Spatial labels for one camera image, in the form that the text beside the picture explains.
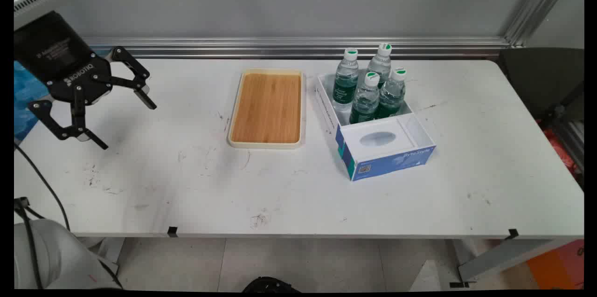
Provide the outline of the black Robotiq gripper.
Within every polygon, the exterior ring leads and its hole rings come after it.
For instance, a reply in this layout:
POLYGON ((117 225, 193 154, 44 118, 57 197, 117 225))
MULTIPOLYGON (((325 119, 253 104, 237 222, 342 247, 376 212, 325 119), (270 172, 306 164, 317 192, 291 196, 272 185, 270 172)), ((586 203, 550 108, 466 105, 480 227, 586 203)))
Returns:
MULTIPOLYGON (((111 86, 92 80, 94 75, 107 75, 110 65, 98 56, 57 12, 51 11, 14 32, 14 59, 33 74, 56 101, 70 103, 72 124, 62 127, 51 116, 53 102, 48 99, 28 103, 36 118, 59 140, 75 138, 80 142, 92 141, 102 150, 108 146, 87 128, 85 105, 77 104, 77 93, 83 102, 95 103, 111 86)), ((109 84, 132 89, 149 108, 156 104, 148 96, 146 81, 151 76, 124 47, 111 49, 110 62, 123 63, 134 75, 132 80, 111 76, 109 84)))

